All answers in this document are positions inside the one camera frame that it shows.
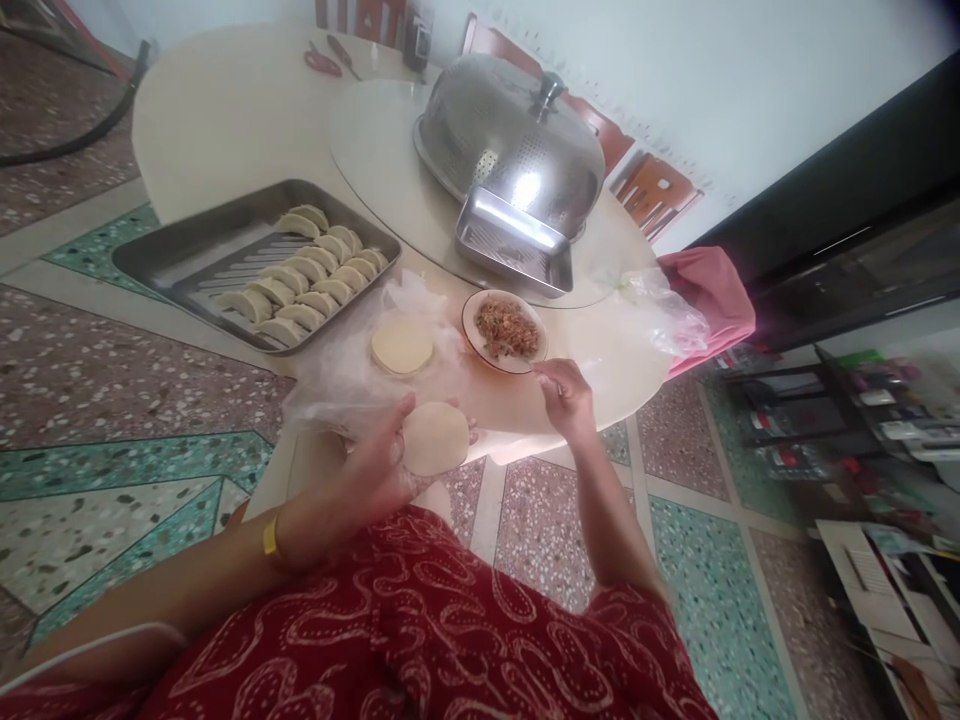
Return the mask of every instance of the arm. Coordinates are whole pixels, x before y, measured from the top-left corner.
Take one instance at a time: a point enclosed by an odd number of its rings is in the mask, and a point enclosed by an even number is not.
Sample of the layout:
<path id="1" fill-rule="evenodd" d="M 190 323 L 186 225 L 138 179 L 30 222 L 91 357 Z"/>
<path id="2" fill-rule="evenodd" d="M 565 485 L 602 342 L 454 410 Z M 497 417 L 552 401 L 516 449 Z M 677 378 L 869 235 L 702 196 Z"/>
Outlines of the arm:
<path id="1" fill-rule="evenodd" d="M 143 623 L 168 625 L 188 641 L 210 625 L 323 560 L 361 528 L 413 499 L 415 488 L 398 481 L 403 419 L 416 399 L 394 407 L 360 443 L 334 483 L 313 488 L 267 513 L 200 542 L 111 590 L 31 652 L 19 676 L 112 633 Z M 266 525 L 277 518 L 282 561 L 263 550 Z M 59 664 L 57 681 L 142 683 L 182 650 L 173 637 L 140 633 Z"/>
<path id="2" fill-rule="evenodd" d="M 572 360 L 548 360 L 540 376 L 547 416 L 570 446 L 577 466 L 580 525 L 590 566 L 600 585 L 629 583 L 670 601 L 637 516 L 597 436 L 593 394 Z"/>

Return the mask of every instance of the gold bracelet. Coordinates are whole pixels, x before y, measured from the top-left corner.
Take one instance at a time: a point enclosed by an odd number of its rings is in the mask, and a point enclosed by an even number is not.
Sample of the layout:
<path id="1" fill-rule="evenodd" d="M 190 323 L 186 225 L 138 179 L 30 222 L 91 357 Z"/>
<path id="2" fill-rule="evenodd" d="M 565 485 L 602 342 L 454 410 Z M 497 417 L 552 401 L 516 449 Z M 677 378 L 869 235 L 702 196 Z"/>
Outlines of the gold bracelet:
<path id="1" fill-rule="evenodd" d="M 279 517 L 279 512 L 274 513 L 270 522 L 263 528 L 263 554 L 275 569 L 283 573 L 290 573 L 290 568 L 277 545 L 277 518 Z"/>

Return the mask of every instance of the lid knob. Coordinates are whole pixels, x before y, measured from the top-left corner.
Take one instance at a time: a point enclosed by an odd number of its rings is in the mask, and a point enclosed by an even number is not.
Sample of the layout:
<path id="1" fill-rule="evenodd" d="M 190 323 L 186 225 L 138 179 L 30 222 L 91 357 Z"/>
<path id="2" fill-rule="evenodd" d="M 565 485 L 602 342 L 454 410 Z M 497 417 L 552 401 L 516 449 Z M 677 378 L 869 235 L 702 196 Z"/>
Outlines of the lid knob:
<path id="1" fill-rule="evenodd" d="M 555 72 L 545 72 L 540 80 L 540 102 L 549 106 L 555 99 L 563 95 L 567 86 Z"/>

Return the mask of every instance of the dumpling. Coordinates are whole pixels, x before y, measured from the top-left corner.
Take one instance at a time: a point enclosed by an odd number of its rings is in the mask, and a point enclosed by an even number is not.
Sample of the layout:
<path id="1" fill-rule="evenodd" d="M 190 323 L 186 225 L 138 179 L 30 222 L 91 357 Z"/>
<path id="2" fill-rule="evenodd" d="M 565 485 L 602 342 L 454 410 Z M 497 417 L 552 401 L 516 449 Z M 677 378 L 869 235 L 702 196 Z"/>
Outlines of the dumpling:
<path id="1" fill-rule="evenodd" d="M 273 318 L 256 326 L 256 331 L 279 340 L 287 347 L 294 347 L 307 336 L 307 331 L 289 318 Z"/>
<path id="2" fill-rule="evenodd" d="M 330 276 L 330 279 L 345 282 L 357 292 L 362 290 L 363 286 L 367 284 L 367 279 L 360 274 L 359 270 L 356 268 L 347 267 L 346 265 L 344 265 L 342 268 L 338 268 L 337 271 Z"/>
<path id="3" fill-rule="evenodd" d="M 310 282 L 323 280 L 328 274 L 323 265 L 318 263 L 313 258 L 303 257 L 302 255 L 294 255 L 293 257 L 289 257 L 280 264 L 289 265 L 298 273 L 307 278 L 307 280 Z"/>
<path id="4" fill-rule="evenodd" d="M 325 318 L 333 315 L 340 305 L 331 297 L 330 293 L 321 293 L 316 290 L 297 296 L 297 302 L 309 305 L 314 310 L 323 313 Z"/>
<path id="5" fill-rule="evenodd" d="M 294 270 L 288 265 L 270 265 L 265 267 L 259 273 L 262 278 L 273 278 L 279 280 L 297 295 L 305 293 L 310 289 L 310 281 L 298 270 Z"/>
<path id="6" fill-rule="evenodd" d="M 288 288 L 279 280 L 274 280 L 273 278 L 260 278 L 259 280 L 254 280 L 251 283 L 247 283 L 247 286 L 244 288 L 244 290 L 256 290 L 258 293 L 261 293 L 271 302 L 276 303 L 280 307 L 289 305 L 297 297 L 297 294 L 293 290 Z"/>
<path id="7" fill-rule="evenodd" d="M 294 215 L 302 215 L 320 228 L 320 232 L 322 233 L 330 229 L 330 221 L 327 220 L 327 216 L 323 214 L 323 210 L 313 205 L 297 205 L 295 208 L 290 208 L 290 212 Z"/>
<path id="8" fill-rule="evenodd" d="M 300 257 L 308 257 L 311 260 L 316 260 L 328 273 L 332 273 L 334 270 L 340 267 L 340 262 L 334 257 L 332 252 L 329 250 L 324 250 L 321 247 L 316 247 L 315 245 L 307 245 L 302 247 L 297 250 L 296 254 Z"/>
<path id="9" fill-rule="evenodd" d="M 383 272 L 387 269 L 387 259 L 379 250 L 364 249 L 358 252 L 356 255 L 361 260 L 366 260 L 375 268 L 377 268 L 377 272 Z"/>
<path id="10" fill-rule="evenodd" d="M 269 320 L 273 315 L 270 301 L 256 290 L 236 290 L 217 296 L 217 305 L 227 310 L 236 310 L 252 323 Z"/>
<path id="11" fill-rule="evenodd" d="M 353 257 L 353 250 L 350 249 L 350 246 L 335 235 L 322 235 L 314 240 L 314 242 L 324 250 L 330 252 L 337 259 L 338 263 L 342 264 Z"/>
<path id="12" fill-rule="evenodd" d="M 354 270 L 358 270 L 361 275 L 363 275 L 368 281 L 373 280 L 377 276 L 377 267 L 369 260 L 364 260 L 363 258 L 350 258 L 344 264 L 344 267 L 352 267 Z"/>
<path id="13" fill-rule="evenodd" d="M 310 222 L 303 217 L 303 215 L 295 215 L 292 213 L 287 213 L 277 220 L 277 224 L 273 226 L 273 229 L 278 233 L 294 233 L 296 235 L 303 235 L 304 237 L 308 237 L 314 241 L 323 235 L 323 233 L 320 232 L 320 228 L 318 228 L 315 223 Z"/>
<path id="14" fill-rule="evenodd" d="M 341 305 L 346 304 L 347 300 L 353 297 L 353 290 L 350 289 L 349 285 L 342 280 L 334 280 L 333 278 L 314 283 L 313 289 L 317 292 L 329 293 Z"/>
<path id="15" fill-rule="evenodd" d="M 363 243 L 360 242 L 360 236 L 348 227 L 343 225 L 334 225 L 332 228 L 327 230 L 327 234 L 343 240 L 344 244 L 350 248 L 351 255 L 356 255 L 358 252 L 363 250 Z"/>
<path id="16" fill-rule="evenodd" d="M 323 325 L 324 315 L 319 310 L 314 310 L 309 305 L 287 305 L 277 310 L 278 318 L 293 320 L 298 325 L 302 325 L 311 332 Z"/>

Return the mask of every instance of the tile floor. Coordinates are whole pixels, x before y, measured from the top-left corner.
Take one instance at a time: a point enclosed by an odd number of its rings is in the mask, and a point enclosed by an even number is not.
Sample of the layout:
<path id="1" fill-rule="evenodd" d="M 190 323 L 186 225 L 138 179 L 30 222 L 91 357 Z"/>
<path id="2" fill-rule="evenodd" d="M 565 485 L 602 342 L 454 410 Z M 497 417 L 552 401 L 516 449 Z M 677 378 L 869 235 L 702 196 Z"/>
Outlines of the tile floor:
<path id="1" fill-rule="evenodd" d="M 79 137 L 110 113 L 124 87 L 112 75 L 0 33 L 0 155 Z M 0 170 L 0 236 L 139 175 L 130 114 L 90 147 L 49 162 Z"/>
<path id="2" fill-rule="evenodd" d="M 0 36 L 0 58 L 23 52 Z M 103 77 L 83 81 L 100 83 L 110 105 Z M 0 117 L 11 111 L 0 101 Z M 0 151 L 19 147 L 4 132 Z M 56 132 L 70 134 L 53 123 L 44 137 Z M 113 247 L 156 218 L 141 184 L 102 194 L 136 174 L 124 131 L 108 140 L 71 160 L 80 165 L 0 183 L 0 235 L 11 233 L 0 237 L 5 662 L 107 588 L 221 529 L 256 486 L 291 387 L 112 266 Z M 104 153 L 129 166 L 98 164 Z M 54 190 L 35 202 L 34 186 Z M 739 447 L 710 378 L 665 385 L 602 437 L 721 717 L 877 717 L 786 495 Z M 464 544 L 570 609 L 586 604 L 593 578 L 568 452 L 506 468 L 479 460 L 443 482 Z"/>

